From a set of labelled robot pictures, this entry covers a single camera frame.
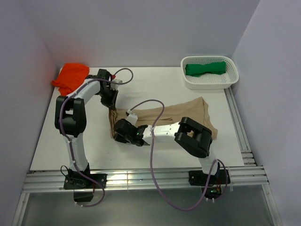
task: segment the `folded green cloth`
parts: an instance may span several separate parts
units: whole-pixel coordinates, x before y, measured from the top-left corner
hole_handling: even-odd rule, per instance
[[[216,62],[206,65],[188,64],[185,67],[186,75],[199,77],[205,73],[224,74],[226,73],[226,62]]]

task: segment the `orange towel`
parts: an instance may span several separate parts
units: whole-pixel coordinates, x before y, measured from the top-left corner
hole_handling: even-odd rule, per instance
[[[88,75],[89,67],[77,63],[67,63],[57,79],[52,81],[52,85],[59,87],[61,95],[66,96],[76,90]]]

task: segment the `gray floor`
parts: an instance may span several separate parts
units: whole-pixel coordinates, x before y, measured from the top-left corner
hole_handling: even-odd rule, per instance
[[[198,188],[165,190],[182,207],[200,197]],[[234,187],[212,204],[203,202],[191,212],[165,203],[156,190],[107,192],[96,207],[75,206],[72,193],[31,194],[23,226],[271,226],[261,186]]]

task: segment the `folded fabric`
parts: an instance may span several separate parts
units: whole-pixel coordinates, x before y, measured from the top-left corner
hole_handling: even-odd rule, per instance
[[[216,62],[206,65],[187,64],[185,67],[185,74],[199,77],[202,74],[224,74],[226,73],[226,62]]]
[[[89,67],[77,63],[67,63],[57,79],[52,81],[52,85],[59,87],[61,95],[66,96],[76,90],[88,75]]]
[[[128,109],[116,109],[109,111],[109,121],[111,127],[111,137],[114,138],[117,134],[113,131],[115,123],[120,119],[127,117],[126,112]],[[136,127],[141,125],[152,125],[157,116],[160,114],[162,107],[148,109],[148,110],[133,110],[133,113],[137,114],[138,121],[135,124]],[[202,97],[194,99],[192,101],[172,105],[165,107],[162,116],[157,121],[157,126],[173,124],[181,121],[182,117],[190,117],[198,123],[206,126],[212,131],[212,138],[217,136],[217,129],[213,127],[210,122],[208,113],[208,104]]]

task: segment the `plastic basket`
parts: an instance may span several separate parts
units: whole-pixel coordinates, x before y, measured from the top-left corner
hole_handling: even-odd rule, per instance
[[[186,64],[205,65],[213,62],[226,62],[226,73],[224,74],[203,74],[200,77],[193,77],[185,74]],[[185,85],[189,89],[227,89],[238,81],[239,75],[234,62],[225,56],[188,56],[181,61]]]

